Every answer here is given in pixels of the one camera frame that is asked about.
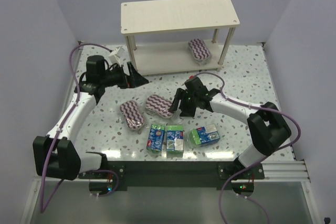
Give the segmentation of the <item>purple wavy sponge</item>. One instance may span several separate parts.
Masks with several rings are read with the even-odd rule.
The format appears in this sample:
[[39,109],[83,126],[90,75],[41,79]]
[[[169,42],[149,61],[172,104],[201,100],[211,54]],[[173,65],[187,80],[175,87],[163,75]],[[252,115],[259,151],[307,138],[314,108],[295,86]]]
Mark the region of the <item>purple wavy sponge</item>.
[[172,102],[157,95],[150,95],[145,101],[145,109],[149,112],[154,113],[165,119],[170,119],[173,117],[174,113],[170,112],[169,109],[172,106]]
[[145,125],[145,117],[141,113],[136,101],[129,100],[120,105],[120,112],[125,118],[127,127],[131,131],[139,131]]
[[202,39],[192,39],[188,42],[188,49],[192,58],[201,66],[208,64],[212,58],[212,53]]

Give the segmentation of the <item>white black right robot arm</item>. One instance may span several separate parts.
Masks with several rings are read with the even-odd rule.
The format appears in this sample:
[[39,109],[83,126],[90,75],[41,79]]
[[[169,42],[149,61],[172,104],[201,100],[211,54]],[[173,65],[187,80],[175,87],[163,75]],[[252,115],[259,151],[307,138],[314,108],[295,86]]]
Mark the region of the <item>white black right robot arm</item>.
[[219,89],[209,90],[199,77],[178,88],[169,112],[180,110],[181,117],[193,117],[197,108],[223,114],[248,126],[252,143],[233,161],[226,173],[243,173],[273,154],[291,136],[291,130],[275,104],[249,104],[226,97]]

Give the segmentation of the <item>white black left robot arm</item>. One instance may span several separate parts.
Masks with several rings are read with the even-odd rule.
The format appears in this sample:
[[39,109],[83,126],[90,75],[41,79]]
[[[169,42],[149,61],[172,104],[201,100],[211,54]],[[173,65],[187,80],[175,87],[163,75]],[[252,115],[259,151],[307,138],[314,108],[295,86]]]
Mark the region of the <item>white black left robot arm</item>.
[[77,152],[74,141],[87,116],[104,95],[106,88],[132,89],[148,84],[131,62],[128,73],[123,65],[106,67],[101,55],[87,58],[86,72],[75,87],[74,96],[57,124],[46,134],[33,141],[36,172],[46,178],[74,180],[80,173],[106,168],[106,155],[99,152]]

